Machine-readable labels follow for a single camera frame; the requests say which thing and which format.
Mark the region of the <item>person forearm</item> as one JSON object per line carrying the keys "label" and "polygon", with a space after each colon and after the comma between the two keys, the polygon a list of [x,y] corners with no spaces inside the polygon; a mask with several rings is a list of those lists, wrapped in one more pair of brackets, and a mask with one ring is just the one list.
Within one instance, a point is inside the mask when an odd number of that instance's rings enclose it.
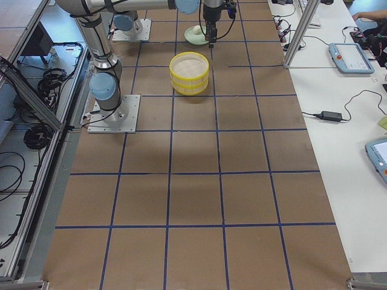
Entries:
{"label": "person forearm", "polygon": [[382,21],[386,19],[387,11],[386,10],[377,10],[377,11],[361,11],[352,15],[354,21],[365,18],[370,21]]}

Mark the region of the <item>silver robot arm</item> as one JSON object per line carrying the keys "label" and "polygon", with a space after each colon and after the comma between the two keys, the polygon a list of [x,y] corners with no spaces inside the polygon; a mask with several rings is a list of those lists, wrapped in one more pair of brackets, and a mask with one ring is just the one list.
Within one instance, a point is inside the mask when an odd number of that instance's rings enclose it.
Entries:
{"label": "silver robot arm", "polygon": [[[236,18],[236,3],[233,1],[168,1],[171,9],[190,15],[198,12],[198,25],[188,28],[184,32],[185,39],[192,45],[208,44],[212,48],[217,40],[224,38],[228,33],[218,36],[216,23],[221,14],[226,11],[231,20]],[[136,10],[115,12],[113,24],[115,28],[127,35],[130,39],[136,38],[143,32],[143,24],[149,19],[140,19]]]}
{"label": "silver robot arm", "polygon": [[175,10],[195,13],[199,1],[57,1],[60,8],[74,18],[81,34],[91,50],[96,73],[92,76],[89,87],[99,105],[100,119],[85,123],[89,126],[107,121],[114,123],[126,118],[125,106],[120,89],[122,64],[114,54],[102,23],[101,12],[110,12],[114,18],[125,18],[128,31],[140,23],[137,20],[139,10]]}

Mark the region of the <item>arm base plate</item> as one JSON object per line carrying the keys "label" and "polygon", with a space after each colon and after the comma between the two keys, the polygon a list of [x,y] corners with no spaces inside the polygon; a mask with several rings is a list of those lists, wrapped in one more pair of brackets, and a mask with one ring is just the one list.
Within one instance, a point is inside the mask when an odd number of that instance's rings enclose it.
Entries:
{"label": "arm base plate", "polygon": [[87,131],[90,134],[134,134],[137,128],[139,107],[140,95],[124,95],[120,106],[113,114],[100,109],[98,102],[95,101],[94,110],[99,113],[91,116]]}
{"label": "arm base plate", "polygon": [[112,35],[113,42],[147,42],[150,36],[151,19],[138,18],[129,31],[116,29]]}

